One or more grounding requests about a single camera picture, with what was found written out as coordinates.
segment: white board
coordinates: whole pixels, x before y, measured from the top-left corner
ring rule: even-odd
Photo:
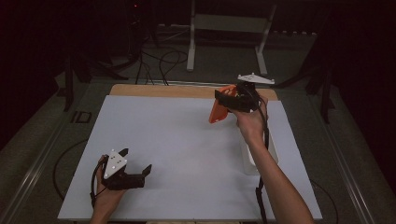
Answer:
[[[91,218],[91,176],[103,154],[129,148],[125,172],[152,164],[143,189],[130,189],[114,220],[256,221],[261,219],[256,175],[244,172],[234,115],[210,124],[213,100],[107,96],[82,154],[59,219]],[[279,166],[321,219],[314,192],[283,105],[268,104],[269,128]],[[268,219],[274,219],[265,190]]]

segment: person's left hand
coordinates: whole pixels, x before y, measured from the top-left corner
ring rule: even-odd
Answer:
[[[127,189],[110,190],[102,184],[103,166],[96,172],[96,200],[93,207],[93,214],[90,223],[107,223],[111,214],[116,210],[119,202]]]

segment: orange object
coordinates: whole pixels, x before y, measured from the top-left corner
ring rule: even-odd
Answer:
[[[223,94],[227,94],[230,96],[236,95],[236,86],[230,85],[226,87],[222,87],[219,89],[219,92]],[[219,105],[219,100],[216,99],[215,103],[213,104],[212,111],[210,112],[209,123],[215,123],[227,118],[228,109],[223,105]]]

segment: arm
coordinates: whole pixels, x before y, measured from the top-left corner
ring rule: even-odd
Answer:
[[[106,224],[111,214],[116,210],[119,202],[126,192],[123,190],[109,190],[102,184],[103,169],[99,168],[96,172],[97,188],[96,202],[93,208],[93,214],[90,224]]]
[[[261,109],[266,114],[267,99]],[[283,174],[267,148],[263,137],[263,120],[258,110],[244,113],[231,110],[237,117],[237,125],[249,146],[250,153],[262,177],[274,215],[278,223],[314,223],[303,198]]]

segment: white container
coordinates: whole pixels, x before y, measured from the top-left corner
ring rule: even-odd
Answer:
[[[254,162],[253,158],[251,157],[250,150],[248,148],[248,144],[245,142],[245,139],[242,136],[242,134],[240,134],[239,143],[241,146],[242,159],[244,162],[245,173],[247,175],[259,175],[259,171],[257,170],[256,163]],[[270,152],[271,156],[274,158],[275,162],[278,163],[276,147],[274,145],[274,141],[272,139],[271,132],[269,134],[268,151]]]

